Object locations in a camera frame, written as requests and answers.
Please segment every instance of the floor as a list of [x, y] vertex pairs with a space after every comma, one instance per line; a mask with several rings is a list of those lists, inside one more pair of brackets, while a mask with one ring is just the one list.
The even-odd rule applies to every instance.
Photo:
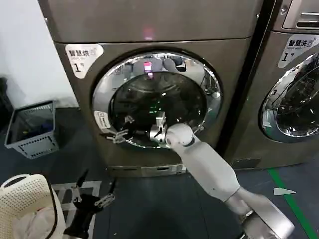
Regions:
[[[99, 194], [105, 195], [112, 179], [80, 111], [58, 109], [57, 122], [63, 135], [62, 147], [51, 155], [29, 160], [0, 146], [0, 183], [21, 173], [44, 174], [51, 184], [73, 183], [89, 169], [86, 180], [101, 181]], [[237, 171], [237, 176], [244, 188], [267, 196], [295, 224], [290, 238], [312, 239], [319, 233], [318, 169], [318, 160], [276, 169], [281, 183], [297, 192], [288, 197], [274, 196], [273, 189], [279, 185], [268, 170]], [[115, 202], [96, 215], [94, 239], [235, 239], [242, 233], [232, 212], [209, 197], [189, 174], [121, 178], [115, 194]]]

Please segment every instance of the front-loading washing machine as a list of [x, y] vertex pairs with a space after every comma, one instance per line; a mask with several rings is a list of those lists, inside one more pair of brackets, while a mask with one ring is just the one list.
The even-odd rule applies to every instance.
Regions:
[[314, 158], [319, 152], [317, 0], [275, 2], [249, 80], [240, 113], [232, 116], [237, 122], [224, 158], [235, 168], [279, 167]]
[[262, 0], [39, 3], [112, 175], [185, 171], [149, 139], [163, 113], [215, 146]]

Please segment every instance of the cloth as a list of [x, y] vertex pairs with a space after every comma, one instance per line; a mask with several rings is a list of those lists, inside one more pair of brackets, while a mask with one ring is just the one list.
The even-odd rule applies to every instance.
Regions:
[[55, 216], [52, 207], [24, 215], [12, 221], [14, 239], [46, 239], [54, 226]]

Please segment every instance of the laundry basket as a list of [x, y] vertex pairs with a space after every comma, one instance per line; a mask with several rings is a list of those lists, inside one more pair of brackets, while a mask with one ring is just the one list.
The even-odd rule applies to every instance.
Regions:
[[0, 239], [13, 239], [12, 222], [15, 218], [20, 219], [46, 207], [52, 207], [55, 214], [54, 226], [46, 238], [62, 238], [65, 229], [63, 212], [45, 177], [21, 174], [5, 181], [0, 187]]
[[59, 149], [55, 136], [54, 102], [46, 101], [13, 111], [4, 145], [34, 159]]

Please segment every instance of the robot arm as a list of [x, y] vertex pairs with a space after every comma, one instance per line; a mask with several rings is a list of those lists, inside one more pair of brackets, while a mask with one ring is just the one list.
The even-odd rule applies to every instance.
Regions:
[[265, 196], [243, 189], [234, 170], [209, 144], [200, 141], [185, 124], [175, 124], [168, 129], [159, 128], [157, 137], [163, 138], [175, 151], [183, 164], [207, 194], [223, 201], [242, 219], [248, 238], [286, 239], [294, 225]]

